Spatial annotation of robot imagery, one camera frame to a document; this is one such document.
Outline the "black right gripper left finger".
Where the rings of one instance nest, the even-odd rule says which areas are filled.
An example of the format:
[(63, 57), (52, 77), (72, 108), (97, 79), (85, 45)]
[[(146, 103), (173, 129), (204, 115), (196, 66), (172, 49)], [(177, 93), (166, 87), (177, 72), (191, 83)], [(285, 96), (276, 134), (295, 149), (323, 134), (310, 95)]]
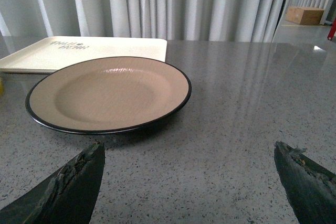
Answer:
[(89, 223), (104, 164), (104, 144), (95, 142), (1, 209), (1, 223)]

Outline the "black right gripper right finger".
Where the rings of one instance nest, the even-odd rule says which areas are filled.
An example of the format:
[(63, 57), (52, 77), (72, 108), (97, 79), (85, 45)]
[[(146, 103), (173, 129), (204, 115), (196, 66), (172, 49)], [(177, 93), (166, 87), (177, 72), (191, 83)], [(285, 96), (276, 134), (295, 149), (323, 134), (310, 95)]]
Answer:
[(287, 199), (299, 223), (335, 223), (335, 174), (303, 153), (275, 143), (274, 160)]

